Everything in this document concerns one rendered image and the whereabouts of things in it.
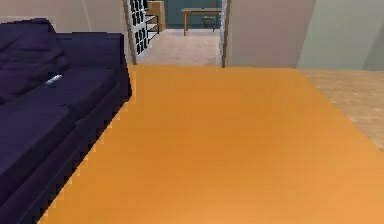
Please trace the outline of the dark purple sofa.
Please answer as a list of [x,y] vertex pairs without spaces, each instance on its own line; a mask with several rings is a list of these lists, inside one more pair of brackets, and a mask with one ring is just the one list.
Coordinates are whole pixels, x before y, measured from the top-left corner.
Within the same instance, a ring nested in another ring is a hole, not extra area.
[[123,34],[0,23],[0,224],[37,224],[131,95]]

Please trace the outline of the grey remote control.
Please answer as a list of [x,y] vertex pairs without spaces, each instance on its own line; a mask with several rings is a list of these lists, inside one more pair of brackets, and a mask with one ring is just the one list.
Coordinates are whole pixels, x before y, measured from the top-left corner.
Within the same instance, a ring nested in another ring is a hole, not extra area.
[[63,75],[61,75],[61,74],[55,75],[55,76],[51,77],[50,79],[48,79],[45,82],[45,84],[47,84],[47,85],[53,84],[62,78],[63,78]]

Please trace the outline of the orange carpet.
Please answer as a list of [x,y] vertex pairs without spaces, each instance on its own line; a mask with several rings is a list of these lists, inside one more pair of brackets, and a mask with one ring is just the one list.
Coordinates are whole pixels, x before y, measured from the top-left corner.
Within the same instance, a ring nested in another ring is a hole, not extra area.
[[384,152],[299,71],[129,73],[38,224],[384,224]]

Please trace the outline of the small dark stool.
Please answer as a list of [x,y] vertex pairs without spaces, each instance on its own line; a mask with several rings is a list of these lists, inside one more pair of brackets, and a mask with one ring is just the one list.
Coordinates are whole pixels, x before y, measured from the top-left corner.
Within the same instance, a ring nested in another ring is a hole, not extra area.
[[216,18],[213,16],[203,16],[201,19],[202,27],[207,28],[211,27],[212,31],[215,31],[216,29]]

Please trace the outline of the brown wooden table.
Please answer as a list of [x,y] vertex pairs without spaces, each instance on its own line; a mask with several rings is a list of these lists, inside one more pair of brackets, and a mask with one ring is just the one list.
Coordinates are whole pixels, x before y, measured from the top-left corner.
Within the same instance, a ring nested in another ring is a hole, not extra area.
[[213,32],[216,29],[216,16],[222,13],[222,8],[183,8],[180,10],[183,14],[183,35],[186,36],[188,31],[188,16],[189,15],[205,15],[205,16],[211,16],[212,20],[212,30]]

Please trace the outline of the white shelf with black items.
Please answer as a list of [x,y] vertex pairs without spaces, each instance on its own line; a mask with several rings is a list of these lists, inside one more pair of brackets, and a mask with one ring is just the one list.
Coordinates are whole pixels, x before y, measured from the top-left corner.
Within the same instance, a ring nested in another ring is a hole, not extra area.
[[148,14],[149,0],[127,0],[128,18],[133,35],[133,47],[136,56],[140,56],[149,47],[151,40],[160,33],[159,19]]

